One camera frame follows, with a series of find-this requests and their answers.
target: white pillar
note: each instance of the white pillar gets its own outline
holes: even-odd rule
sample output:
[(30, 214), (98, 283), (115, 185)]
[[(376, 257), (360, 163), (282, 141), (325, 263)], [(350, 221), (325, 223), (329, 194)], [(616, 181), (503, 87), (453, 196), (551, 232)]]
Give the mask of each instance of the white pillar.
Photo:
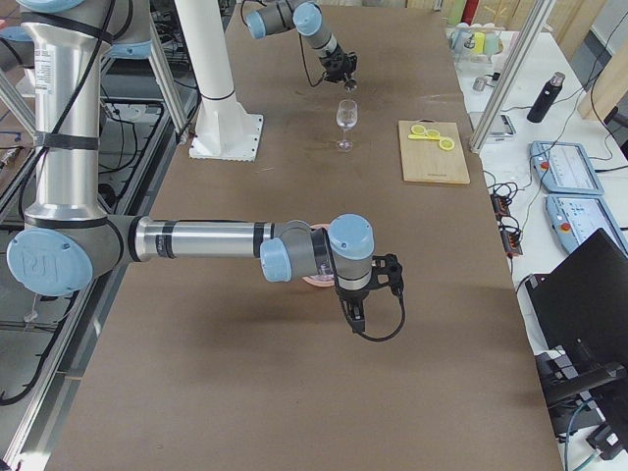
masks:
[(175, 0), (175, 4), (203, 94), (189, 156), (255, 160), (263, 117), (247, 114), (237, 101), (218, 2)]

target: cutting board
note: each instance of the cutting board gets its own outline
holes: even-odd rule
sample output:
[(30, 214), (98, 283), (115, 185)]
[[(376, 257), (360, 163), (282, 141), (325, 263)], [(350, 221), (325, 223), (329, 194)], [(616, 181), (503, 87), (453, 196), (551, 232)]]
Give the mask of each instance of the cutting board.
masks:
[[(455, 147), (442, 150), (435, 140), (408, 139), (412, 125), (423, 125), (428, 130), (437, 130), (441, 135), (451, 137)], [(399, 145), (403, 179), (406, 182), (470, 183), (456, 123), (399, 121)]]

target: thermos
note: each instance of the thermos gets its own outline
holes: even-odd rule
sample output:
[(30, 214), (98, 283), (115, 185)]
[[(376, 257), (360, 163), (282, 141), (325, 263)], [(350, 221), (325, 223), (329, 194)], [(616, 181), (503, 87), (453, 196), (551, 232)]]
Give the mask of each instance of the thermos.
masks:
[(562, 83), (565, 80), (565, 74), (555, 72), (552, 78), (545, 84), (537, 101), (532, 105), (530, 113), (528, 113), (528, 121), (532, 123), (540, 123), (550, 110), (550, 106), (562, 90)]

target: black monitor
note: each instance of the black monitor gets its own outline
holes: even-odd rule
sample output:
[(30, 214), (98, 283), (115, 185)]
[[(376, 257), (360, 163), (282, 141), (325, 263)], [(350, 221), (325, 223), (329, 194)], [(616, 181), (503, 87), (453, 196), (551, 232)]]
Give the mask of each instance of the black monitor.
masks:
[[(604, 230), (529, 292), (548, 347), (562, 345), (579, 374), (610, 363), (628, 368), (628, 258)], [(628, 379), (590, 393), (628, 449)]]

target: silver metal tube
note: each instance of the silver metal tube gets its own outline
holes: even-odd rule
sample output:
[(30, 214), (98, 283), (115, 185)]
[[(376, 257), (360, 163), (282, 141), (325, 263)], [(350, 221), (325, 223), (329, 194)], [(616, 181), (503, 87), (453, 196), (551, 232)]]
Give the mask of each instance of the silver metal tube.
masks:
[(0, 99), (14, 114), (31, 137), (35, 136), (35, 115), (32, 113), (20, 93), (9, 82), (4, 72), (0, 70)]
[(153, 73), (157, 78), (157, 84), (164, 95), (166, 100), (166, 106), (170, 112), (170, 116), (175, 124), (175, 129), (178, 133), (182, 133), (185, 128), (187, 119), (185, 118), (185, 112), (183, 111), (183, 104), (181, 102), (181, 96), (175, 87), (175, 78), (168, 66), (168, 60), (164, 54), (164, 50), (161, 47), (161, 41), (159, 40), (159, 33), (150, 18), (150, 39), (152, 41), (152, 48), (148, 62), (153, 69)]
[[(56, 26), (24, 23), (35, 43), (37, 131), (52, 132), (84, 73), (96, 44), (86, 34)], [(102, 44), (99, 53), (109, 48)], [(98, 138), (100, 61), (89, 72), (60, 134)], [(33, 219), (83, 221), (101, 219), (98, 205), (98, 151), (50, 148), (37, 166)]]
[(503, 73), (499, 77), (499, 82), (489, 99), (489, 103), (487, 103), (482, 119), (471, 136), (470, 146), (473, 152), (480, 152), (487, 141), (493, 122), (517, 80), (517, 75), (521, 70), (526, 55), (532, 49), (537, 35), (548, 20), (554, 3), (556, 3), (556, 0), (536, 0), (532, 7), (530, 15), (528, 15), (528, 19), (521, 29), (517, 44), (506, 60)]
[(255, 244), (271, 238), (272, 224), (205, 221), (151, 221), (142, 218), (135, 231), (135, 252), (142, 261), (152, 257), (253, 258)]

